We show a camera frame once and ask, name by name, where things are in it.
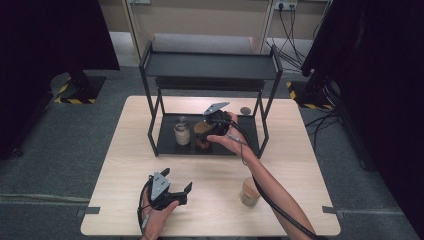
human hand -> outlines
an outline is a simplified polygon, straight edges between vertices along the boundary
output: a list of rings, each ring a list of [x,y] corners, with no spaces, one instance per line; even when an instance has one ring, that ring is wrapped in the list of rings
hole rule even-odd
[[[231,120],[234,121],[236,124],[238,123],[238,117],[232,112],[227,112],[227,114],[231,117]],[[242,151],[250,150],[250,148],[247,145],[246,139],[244,138],[243,134],[241,134],[236,128],[233,126],[229,126],[228,132],[224,136],[218,136],[218,135],[209,135],[207,136],[207,140],[210,142],[216,142],[220,143],[224,147],[226,147],[228,150],[234,152],[239,157],[242,156]]]
[[[148,189],[143,194],[143,210],[142,218],[145,219],[147,214],[149,214],[149,220],[147,221],[144,234],[141,237],[142,240],[156,240],[160,233],[162,232],[163,227],[165,226],[166,220],[169,215],[174,211],[175,208],[179,205],[178,201],[173,201],[165,209],[158,211],[150,207],[149,200],[147,197]]]

wire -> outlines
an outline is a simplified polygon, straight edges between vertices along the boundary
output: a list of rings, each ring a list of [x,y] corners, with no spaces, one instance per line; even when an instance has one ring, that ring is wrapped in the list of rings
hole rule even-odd
[[[149,184],[153,181],[153,177],[150,175],[149,176],[149,180],[146,182],[146,184],[144,184],[143,189],[141,190],[140,193],[140,200],[138,201],[138,208],[137,208],[137,218],[138,218],[138,225],[140,226],[141,232],[144,232],[144,227],[143,227],[143,210],[147,207],[150,206],[150,204],[148,206],[143,207],[143,196],[144,196],[144,191],[146,190],[147,186],[149,186]]]
[[[283,70],[288,70],[288,71],[293,71],[293,72],[302,73],[302,71],[300,71],[300,70],[297,70],[297,69],[291,69],[291,68],[283,68]]]
[[[255,183],[256,188],[258,189],[258,192],[261,194],[262,198],[271,206],[272,209],[274,209],[276,212],[278,212],[287,221],[289,221],[293,226],[295,226],[297,229],[299,229],[300,231],[302,231],[304,234],[306,234],[311,239],[319,239],[317,235],[315,235],[309,229],[307,229],[306,227],[304,227],[302,224],[300,224],[298,221],[296,221],[294,218],[292,218],[289,214],[287,214],[283,209],[281,209],[277,204],[275,204],[268,197],[268,195],[266,195],[266,193],[264,192],[264,190],[261,188],[261,186],[259,185],[259,183],[256,181],[255,177],[253,177],[253,182]]]
[[[328,128],[329,126],[331,126],[331,125],[333,125],[333,124],[337,123],[338,121],[339,121],[339,120],[334,120],[334,121],[332,121],[332,122],[324,122],[323,124],[327,124],[327,126],[322,127],[322,128],[320,128],[320,129],[318,129],[318,130],[316,130],[316,131],[321,131],[322,129]]]
[[[291,15],[290,15],[290,26],[291,26],[291,28],[290,28],[290,31],[287,31],[286,25],[284,23],[284,20],[283,20],[283,17],[282,17],[282,9],[280,9],[280,12],[279,12],[281,24],[283,25],[284,33],[286,34],[287,38],[286,38],[285,42],[283,43],[283,45],[279,48],[278,54],[283,60],[285,60],[287,63],[289,63],[290,65],[292,65],[295,68],[295,69],[287,69],[287,70],[291,70],[291,71],[295,71],[295,72],[301,72],[300,68],[301,68],[301,65],[303,64],[302,58],[305,58],[305,56],[296,49],[296,44],[295,44],[295,41],[294,41],[294,23],[296,21],[296,9],[293,6],[290,6],[290,8],[291,8],[291,11],[290,11],[291,12]],[[289,42],[291,47],[293,48],[295,57],[291,57],[290,55],[283,52],[283,48],[287,44],[287,42]]]
[[[236,122],[234,122],[233,120],[231,120],[231,126],[233,126],[235,129],[237,129],[237,131],[239,131],[244,139],[246,139],[247,145],[252,149],[252,144],[250,142],[249,136],[247,135],[246,131],[244,131],[244,129],[242,129]]]
[[[144,209],[146,209],[146,208],[148,208],[148,207],[151,207],[151,205],[149,204],[149,205],[147,205],[147,206],[142,207],[142,208],[141,208],[141,211],[143,211]]]
[[[317,145],[318,131],[319,131],[319,130],[321,130],[321,129],[320,129],[321,125],[324,123],[325,119],[327,119],[327,118],[329,118],[329,117],[334,117],[334,116],[332,116],[334,113],[337,113],[337,112],[336,112],[335,110],[334,110],[334,111],[331,111],[330,113],[328,113],[328,114],[327,114],[327,115],[325,115],[324,117],[318,118],[318,119],[316,119],[316,120],[314,120],[314,121],[312,121],[312,122],[311,122],[311,123],[313,123],[313,122],[316,122],[316,121],[321,120],[321,121],[318,123],[318,125],[317,125],[317,127],[316,127],[315,132],[313,133],[313,134],[314,134],[314,143],[313,143],[313,145],[312,145],[312,148],[313,148],[314,152],[316,152],[316,145]]]

wrist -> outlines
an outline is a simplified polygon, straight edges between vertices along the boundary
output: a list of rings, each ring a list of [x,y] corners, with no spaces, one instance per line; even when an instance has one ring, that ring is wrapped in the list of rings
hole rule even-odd
[[[243,163],[248,164],[249,162],[258,161],[256,154],[249,147],[242,146],[240,155]]]
[[[149,238],[146,235],[141,236],[140,240],[156,240],[154,238]]]

power outlet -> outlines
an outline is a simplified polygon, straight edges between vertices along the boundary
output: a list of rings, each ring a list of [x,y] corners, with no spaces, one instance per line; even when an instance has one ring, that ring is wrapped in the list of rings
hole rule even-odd
[[[283,4],[283,11],[294,11],[297,8],[297,0],[278,0],[275,2],[275,10],[280,10],[280,4]]]

human arm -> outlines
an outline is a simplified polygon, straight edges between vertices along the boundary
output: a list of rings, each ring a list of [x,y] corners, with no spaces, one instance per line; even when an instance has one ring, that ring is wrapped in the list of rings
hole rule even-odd
[[[228,113],[232,120],[237,123],[237,116],[233,113]],[[293,219],[314,233],[313,227],[306,217],[303,210],[293,199],[293,197],[285,190],[285,188],[272,176],[272,174],[265,168],[259,161],[253,151],[246,145],[246,139],[243,135],[233,126],[229,127],[227,135],[217,136],[210,135],[207,138],[211,142],[222,144],[230,151],[236,153],[242,158],[243,162],[251,171],[253,177],[261,186],[264,193],[284,212],[290,215]],[[287,232],[290,239],[310,239],[305,233],[301,232],[292,223],[287,221],[274,209],[281,226]]]
[[[169,215],[179,205],[179,202],[174,201],[165,209],[158,211],[150,207],[147,192],[145,191],[143,194],[142,218],[145,219],[149,215],[149,219],[140,240],[156,240],[162,232]]]

